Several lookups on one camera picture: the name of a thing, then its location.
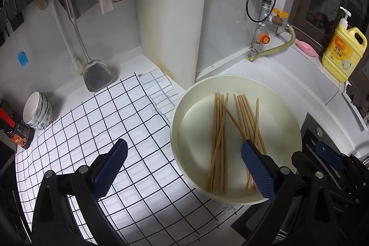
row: wooden chopstick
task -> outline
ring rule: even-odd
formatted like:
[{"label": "wooden chopstick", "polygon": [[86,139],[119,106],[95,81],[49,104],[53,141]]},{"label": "wooden chopstick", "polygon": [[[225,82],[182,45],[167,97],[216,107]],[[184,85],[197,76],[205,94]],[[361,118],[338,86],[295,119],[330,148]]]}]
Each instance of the wooden chopstick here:
[{"label": "wooden chopstick", "polygon": [[237,96],[237,100],[239,102],[239,110],[240,110],[240,113],[241,113],[241,119],[242,119],[242,123],[244,125],[244,129],[245,129],[245,134],[250,137],[250,131],[249,131],[249,128],[247,126],[247,119],[246,119],[246,115],[245,115],[245,110],[242,106],[242,103],[241,103],[241,99],[240,99],[240,96]]},{"label": "wooden chopstick", "polygon": [[238,99],[237,99],[237,96],[235,94],[233,94],[233,99],[234,99],[234,103],[236,105],[238,123],[241,125],[242,124],[242,116],[241,116],[241,111],[240,111],[240,108],[239,108]]},{"label": "wooden chopstick", "polygon": [[[224,102],[224,95],[222,94],[220,99],[222,102]],[[223,126],[223,135],[220,141],[220,150],[219,150],[219,186],[218,186],[218,192],[223,192],[223,184],[224,184],[224,126]]]},{"label": "wooden chopstick", "polygon": [[226,138],[226,125],[224,124],[223,127],[224,133],[224,188],[223,192],[228,193],[228,144],[227,144],[227,138]]},{"label": "wooden chopstick", "polygon": [[[235,94],[233,94],[233,99],[234,99],[234,103],[236,105],[238,123],[241,125],[243,123],[242,115],[241,115],[241,109],[240,109],[240,104],[238,102],[237,96]],[[246,167],[246,185],[248,183],[248,177],[249,177],[249,170]]]},{"label": "wooden chopstick", "polygon": [[248,140],[249,137],[245,134],[244,130],[239,126],[239,124],[236,121],[236,119],[234,119],[234,117],[232,116],[232,113],[224,106],[223,103],[220,102],[220,105],[225,109],[226,113],[228,114],[228,116],[230,117],[230,119],[232,120],[232,122],[234,123],[234,125],[237,127],[237,129],[239,130],[239,133],[241,134],[241,136],[244,139],[244,141]]},{"label": "wooden chopstick", "polygon": [[[248,132],[249,137],[251,137],[251,126],[250,126],[250,121],[248,120],[248,115],[247,115],[247,112],[246,112],[245,105],[242,102],[242,97],[241,96],[238,96],[237,99],[239,101],[239,105],[240,105],[240,108],[241,108],[240,111],[241,111],[242,119],[244,121],[245,129]],[[247,173],[247,184],[246,184],[247,190],[251,190],[252,185],[253,185],[253,179],[252,179],[252,176],[251,176],[250,172],[248,172]]]},{"label": "wooden chopstick", "polygon": [[256,100],[256,111],[255,111],[255,130],[254,130],[254,142],[258,144],[258,132],[259,132],[259,99]]},{"label": "wooden chopstick", "polygon": [[[223,108],[225,107],[224,104],[222,102],[220,102],[220,100],[218,99],[218,102],[223,106]],[[205,189],[207,191],[209,191],[209,186],[210,186],[210,180],[211,180],[211,176],[212,173],[214,171],[214,166],[215,166],[215,161],[218,157],[218,152],[219,152],[219,146],[220,146],[220,141],[223,137],[223,127],[224,127],[224,123],[226,122],[226,115],[224,114],[222,116],[222,120],[220,121],[220,130],[219,130],[219,134],[217,136],[217,144],[215,145],[215,150],[214,150],[214,155],[211,159],[211,163],[210,163],[210,169],[208,171],[207,177],[206,177],[206,182],[205,182]]]},{"label": "wooden chopstick", "polygon": [[[217,142],[217,125],[219,123],[219,120],[218,120],[218,107],[219,107],[219,104],[218,104],[218,101],[217,101],[217,97],[218,97],[218,93],[215,93],[214,94],[214,114],[213,114],[213,143],[211,145],[210,162],[211,162],[211,158],[214,155],[215,144]],[[210,188],[210,190],[213,189],[213,178],[211,179],[209,188]]]},{"label": "wooden chopstick", "polygon": [[253,131],[252,131],[252,126],[251,126],[251,122],[250,122],[250,118],[248,115],[248,111],[246,109],[245,104],[243,103],[243,99],[242,96],[239,96],[239,102],[240,102],[240,108],[241,108],[241,112],[243,112],[244,116],[245,116],[245,126],[248,128],[247,132],[248,132],[248,136],[250,137],[250,139],[253,139]]},{"label": "wooden chopstick", "polygon": [[[228,105],[228,93],[226,94],[226,101],[224,101],[224,95],[222,95],[222,102],[225,103],[225,105]],[[223,126],[223,137],[221,141],[221,148],[220,148],[220,171],[219,171],[219,192],[224,192],[224,186],[225,186],[225,174],[226,174],[226,163],[225,163],[225,144],[226,144],[226,124],[224,123]]]},{"label": "wooden chopstick", "polygon": [[[251,109],[251,106],[250,106],[250,103],[246,97],[246,95],[244,94],[244,99],[246,101],[246,105],[248,106],[249,110],[251,111],[251,116],[252,116],[252,119],[253,121],[255,122],[255,117],[253,115],[253,112],[252,112],[252,109]],[[260,141],[260,144],[261,144],[261,149],[263,150],[263,154],[267,155],[267,152],[266,152],[266,149],[265,149],[265,144],[264,144],[264,141],[263,141],[263,137],[261,136],[261,132],[260,132],[260,129],[258,129],[258,137],[259,137],[259,141]]]},{"label": "wooden chopstick", "polygon": [[260,151],[260,153],[264,154],[263,150],[262,150],[262,147],[261,147],[261,144],[259,142],[259,139],[254,139],[254,137],[255,137],[255,120],[252,118],[252,116],[253,116],[252,110],[251,111],[249,110],[249,107],[246,104],[246,100],[245,100],[244,96],[242,96],[242,100],[243,100],[243,104],[244,104],[244,106],[247,110],[247,114],[248,114],[248,118],[249,118],[249,123],[250,123],[250,128],[251,128],[250,136],[252,137],[252,142],[257,147],[257,149]]},{"label": "wooden chopstick", "polygon": [[[216,136],[218,137],[218,133],[219,133],[219,129],[220,129],[220,121],[222,119],[222,109],[221,109],[221,106],[220,106],[220,102],[219,102],[219,97],[220,97],[220,93],[218,92],[217,93],[217,131],[216,131]],[[211,190],[214,190],[215,189],[215,186],[217,185],[218,179],[219,177],[219,157],[215,160],[215,165],[213,167],[213,174],[211,175],[211,180],[212,180],[212,183],[211,183]]]}]

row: gas valve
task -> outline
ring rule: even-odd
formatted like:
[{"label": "gas valve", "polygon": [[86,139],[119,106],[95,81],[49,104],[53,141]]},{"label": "gas valve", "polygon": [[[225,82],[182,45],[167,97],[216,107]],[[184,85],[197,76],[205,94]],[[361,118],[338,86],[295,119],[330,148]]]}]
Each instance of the gas valve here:
[{"label": "gas valve", "polygon": [[276,16],[272,16],[270,18],[270,21],[273,24],[276,24],[277,26],[288,27],[288,23],[283,20],[283,18],[288,18],[288,13],[287,12],[281,11],[278,8],[274,8],[273,13],[276,14]]}]

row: white and black grid cloth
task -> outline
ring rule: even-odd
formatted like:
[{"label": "white and black grid cloth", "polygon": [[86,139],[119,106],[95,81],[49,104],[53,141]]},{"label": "white and black grid cloth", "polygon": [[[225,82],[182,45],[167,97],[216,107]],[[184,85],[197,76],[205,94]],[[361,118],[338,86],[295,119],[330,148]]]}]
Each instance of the white and black grid cloth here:
[{"label": "white and black grid cloth", "polygon": [[[196,190],[178,168],[169,124],[179,95],[160,70],[120,80],[49,126],[16,155],[18,190],[32,226],[37,193],[47,170],[73,173],[122,138],[128,157],[98,203],[129,245],[189,245],[241,209]],[[74,196],[69,198],[83,237],[93,239]]]}]

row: spatula handle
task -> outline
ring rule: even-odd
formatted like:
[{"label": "spatula handle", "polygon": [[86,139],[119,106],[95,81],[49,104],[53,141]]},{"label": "spatula handle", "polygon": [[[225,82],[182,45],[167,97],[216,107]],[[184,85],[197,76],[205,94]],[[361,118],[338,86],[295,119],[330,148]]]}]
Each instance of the spatula handle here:
[{"label": "spatula handle", "polygon": [[64,4],[65,4],[65,9],[67,11],[68,18],[73,23],[74,29],[76,30],[76,34],[77,34],[77,37],[78,37],[78,40],[79,40],[79,43],[81,44],[82,50],[83,50],[84,55],[86,56],[86,59],[87,59],[87,63],[89,64],[89,63],[92,62],[92,60],[91,60],[91,58],[89,57],[89,55],[87,53],[86,47],[84,46],[84,42],[83,42],[82,37],[81,37],[81,34],[79,33],[79,29],[78,29],[78,26],[77,26],[76,13],[74,11],[73,3],[72,3],[71,0],[64,0]]}]

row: blue gripper pad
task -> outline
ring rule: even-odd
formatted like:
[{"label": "blue gripper pad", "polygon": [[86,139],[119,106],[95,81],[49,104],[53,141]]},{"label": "blue gripper pad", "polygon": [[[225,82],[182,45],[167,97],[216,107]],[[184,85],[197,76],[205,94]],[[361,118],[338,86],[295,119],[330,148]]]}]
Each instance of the blue gripper pad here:
[{"label": "blue gripper pad", "polygon": [[244,141],[241,146],[241,157],[259,188],[261,195],[273,202],[276,198],[276,182],[254,149],[256,148],[251,144],[250,140]]},{"label": "blue gripper pad", "polygon": [[95,199],[105,197],[108,194],[113,181],[117,177],[119,170],[128,156],[127,142],[123,139],[119,139],[115,149],[112,148],[107,155],[109,155],[108,160],[93,179],[93,195]]},{"label": "blue gripper pad", "polygon": [[321,159],[323,159],[323,161],[331,165],[336,170],[344,169],[341,156],[324,142],[318,142],[315,145],[315,152]]}]

